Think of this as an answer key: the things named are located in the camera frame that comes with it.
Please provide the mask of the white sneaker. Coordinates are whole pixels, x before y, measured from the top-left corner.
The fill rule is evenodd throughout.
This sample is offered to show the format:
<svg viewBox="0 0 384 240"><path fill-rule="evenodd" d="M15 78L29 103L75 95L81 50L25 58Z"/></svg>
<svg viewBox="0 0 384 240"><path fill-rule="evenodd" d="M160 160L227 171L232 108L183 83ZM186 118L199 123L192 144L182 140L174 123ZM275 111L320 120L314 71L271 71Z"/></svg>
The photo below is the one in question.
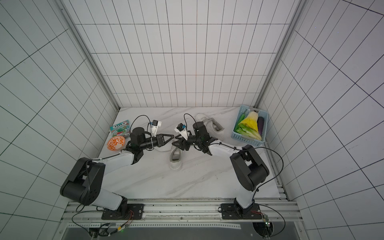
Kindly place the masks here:
<svg viewBox="0 0 384 240"><path fill-rule="evenodd" d="M211 118L205 114L197 114L196 120L198 120L199 122L203 122L208 133L211 136L214 136L215 138L221 136L225 131L225 128L220 125L214 118Z"/></svg>
<svg viewBox="0 0 384 240"><path fill-rule="evenodd" d="M178 171L181 169L182 161L182 151L173 146L171 143L167 143L165 146L161 147L159 150L160 153L167 154L169 167L173 171Z"/></svg>

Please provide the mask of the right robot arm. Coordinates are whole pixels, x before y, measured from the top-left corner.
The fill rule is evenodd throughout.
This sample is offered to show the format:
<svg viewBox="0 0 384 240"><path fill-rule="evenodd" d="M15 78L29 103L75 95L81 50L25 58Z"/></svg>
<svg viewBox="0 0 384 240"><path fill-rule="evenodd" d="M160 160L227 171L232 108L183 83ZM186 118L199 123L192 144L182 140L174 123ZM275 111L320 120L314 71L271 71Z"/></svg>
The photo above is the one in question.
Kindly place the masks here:
<svg viewBox="0 0 384 240"><path fill-rule="evenodd" d="M242 186L234 204L241 210L249 210L255 203L256 192L270 174L269 168L256 149L251 145L238 148L222 143L210 136L203 122L194 123L193 130L194 133L191 133L186 125L178 124L175 127L178 135L173 146L182 151L188 151L193 146L204 154L230 160Z"/></svg>

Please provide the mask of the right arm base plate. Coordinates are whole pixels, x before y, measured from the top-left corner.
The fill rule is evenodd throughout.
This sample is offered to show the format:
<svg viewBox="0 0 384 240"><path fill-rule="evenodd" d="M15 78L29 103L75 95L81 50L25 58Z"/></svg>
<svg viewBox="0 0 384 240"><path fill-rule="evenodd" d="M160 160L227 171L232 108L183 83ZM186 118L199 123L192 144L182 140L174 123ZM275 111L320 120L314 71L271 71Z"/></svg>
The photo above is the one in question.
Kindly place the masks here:
<svg viewBox="0 0 384 240"><path fill-rule="evenodd" d="M221 204L218 212L222 214L223 220L261 220L263 218L258 204L251 204L246 209L238 204Z"/></svg>

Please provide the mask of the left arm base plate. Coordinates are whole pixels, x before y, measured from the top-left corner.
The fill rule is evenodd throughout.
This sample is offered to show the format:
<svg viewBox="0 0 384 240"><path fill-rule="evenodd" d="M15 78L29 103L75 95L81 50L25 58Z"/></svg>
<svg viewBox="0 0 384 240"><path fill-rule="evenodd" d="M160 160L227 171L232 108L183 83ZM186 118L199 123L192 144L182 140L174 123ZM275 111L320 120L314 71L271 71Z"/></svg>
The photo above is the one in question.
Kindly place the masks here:
<svg viewBox="0 0 384 240"><path fill-rule="evenodd" d="M123 203L117 210L104 209L101 219L111 221L141 220L144 204Z"/></svg>

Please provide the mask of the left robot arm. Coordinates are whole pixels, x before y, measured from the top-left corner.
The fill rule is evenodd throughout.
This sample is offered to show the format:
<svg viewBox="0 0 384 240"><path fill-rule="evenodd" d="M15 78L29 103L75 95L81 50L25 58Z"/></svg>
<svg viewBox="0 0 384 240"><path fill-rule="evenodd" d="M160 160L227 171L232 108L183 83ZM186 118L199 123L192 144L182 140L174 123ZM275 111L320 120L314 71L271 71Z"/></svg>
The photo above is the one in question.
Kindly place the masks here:
<svg viewBox="0 0 384 240"><path fill-rule="evenodd" d="M174 135L151 136L144 128L131 130L130 141L118 154L101 159L77 160L61 186L61 196L83 206L93 205L115 212L127 212L127 199L102 188L104 176L122 167L134 165L144 151L162 147L171 142Z"/></svg>

